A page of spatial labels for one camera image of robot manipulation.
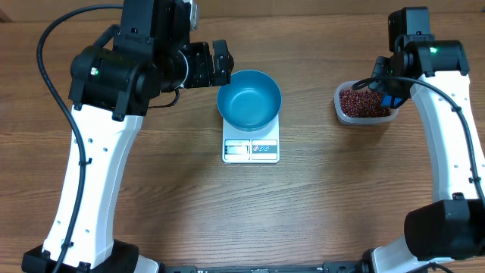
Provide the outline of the blue plastic measuring scoop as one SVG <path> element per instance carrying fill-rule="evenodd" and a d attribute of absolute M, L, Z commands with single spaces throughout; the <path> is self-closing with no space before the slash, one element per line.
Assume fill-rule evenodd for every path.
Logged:
<path fill-rule="evenodd" d="M 390 109 L 397 109 L 399 108 L 404 101 L 399 97 L 390 96 L 390 95 L 383 95 L 380 101 L 380 106 L 383 108 L 390 108 Z"/>

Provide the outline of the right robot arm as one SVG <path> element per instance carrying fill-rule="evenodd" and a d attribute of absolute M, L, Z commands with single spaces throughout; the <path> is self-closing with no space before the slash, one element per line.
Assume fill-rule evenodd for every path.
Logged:
<path fill-rule="evenodd" d="M 408 7 L 388 18 L 391 56 L 361 80 L 398 108 L 413 101 L 430 153 L 433 201 L 409 212 L 395 242 L 371 250 L 361 271 L 425 272 L 484 254 L 484 155 L 470 103 L 469 64 L 457 40 L 438 40 L 429 11 Z"/>

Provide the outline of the teal metal bowl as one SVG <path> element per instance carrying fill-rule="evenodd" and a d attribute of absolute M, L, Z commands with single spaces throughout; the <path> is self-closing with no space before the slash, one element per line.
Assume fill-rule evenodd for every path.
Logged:
<path fill-rule="evenodd" d="M 280 113 L 283 96 L 277 82 L 256 70 L 238 71 L 231 82 L 217 93 L 217 109 L 231 126 L 257 131 L 269 125 Z"/>

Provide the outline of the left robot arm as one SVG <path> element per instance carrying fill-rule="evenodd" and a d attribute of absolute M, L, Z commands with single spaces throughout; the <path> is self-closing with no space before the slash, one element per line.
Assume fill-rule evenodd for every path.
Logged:
<path fill-rule="evenodd" d="M 125 0 L 111 25 L 72 61 L 72 130 L 55 220 L 43 244 L 23 255 L 25 272 L 152 272 L 161 262 L 114 238 L 114 213 L 134 140 L 162 93 L 224 86 L 234 60 L 227 43 L 191 42 L 199 21 L 191 0 Z"/>

